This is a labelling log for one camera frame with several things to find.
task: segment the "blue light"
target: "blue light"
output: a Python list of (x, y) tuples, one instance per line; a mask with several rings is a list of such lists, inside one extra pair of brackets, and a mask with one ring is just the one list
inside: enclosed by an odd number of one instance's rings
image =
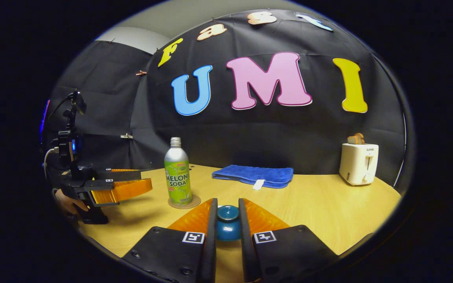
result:
[(50, 105), (50, 100), (46, 102), (45, 112), (43, 113), (43, 120), (41, 120), (41, 127), (39, 129), (40, 140), (43, 143), (43, 125), (45, 125), (46, 111), (48, 111), (48, 106)]

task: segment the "table surface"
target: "table surface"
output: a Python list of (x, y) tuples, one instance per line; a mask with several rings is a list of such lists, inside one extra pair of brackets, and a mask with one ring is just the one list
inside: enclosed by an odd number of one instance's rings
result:
[[(341, 254), (366, 234), (375, 232), (396, 208), (401, 196), (390, 185), (375, 178), (370, 185), (351, 186), (340, 175), (294, 175), (282, 189), (239, 181), (212, 178), (219, 168), (190, 165), (194, 195), (202, 202), (217, 198), (218, 205), (238, 206), (246, 198), (279, 217), (289, 226), (304, 224), (333, 252)], [(168, 227), (190, 209), (168, 205), (164, 169), (141, 172), (151, 178), (153, 190), (102, 208), (108, 224), (80, 222), (84, 234), (94, 238), (119, 257), (123, 257), (153, 226)], [(216, 282), (243, 282), (241, 241), (216, 242)]]

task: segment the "teal bowl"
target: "teal bowl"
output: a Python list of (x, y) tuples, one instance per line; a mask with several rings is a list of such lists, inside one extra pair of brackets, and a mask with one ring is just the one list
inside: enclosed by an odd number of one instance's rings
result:
[(216, 236), (219, 241), (237, 241), (241, 239), (241, 222), (239, 209), (235, 206), (218, 208)]

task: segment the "human hand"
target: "human hand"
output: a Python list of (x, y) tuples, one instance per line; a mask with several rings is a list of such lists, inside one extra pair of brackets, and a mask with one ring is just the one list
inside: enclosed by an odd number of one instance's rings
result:
[(76, 204), (79, 208), (83, 209), (84, 211), (88, 211), (87, 206), (83, 203), (83, 201), (79, 199), (73, 199), (66, 195), (64, 195), (63, 191), (59, 189), (55, 192), (55, 198), (61, 204), (63, 208), (65, 208), (71, 214), (78, 214), (78, 211), (72, 204)]

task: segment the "blue letter u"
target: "blue letter u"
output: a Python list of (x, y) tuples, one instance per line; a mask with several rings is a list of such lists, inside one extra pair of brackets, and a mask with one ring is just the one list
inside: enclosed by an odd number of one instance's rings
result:
[(189, 102), (186, 98), (186, 81), (188, 75), (181, 75), (172, 81), (171, 86), (174, 88), (174, 107), (176, 111), (183, 116), (191, 116), (203, 111), (211, 100), (211, 87), (209, 83), (209, 72), (212, 70), (211, 65), (202, 66), (193, 72), (198, 80), (198, 99), (195, 102)]

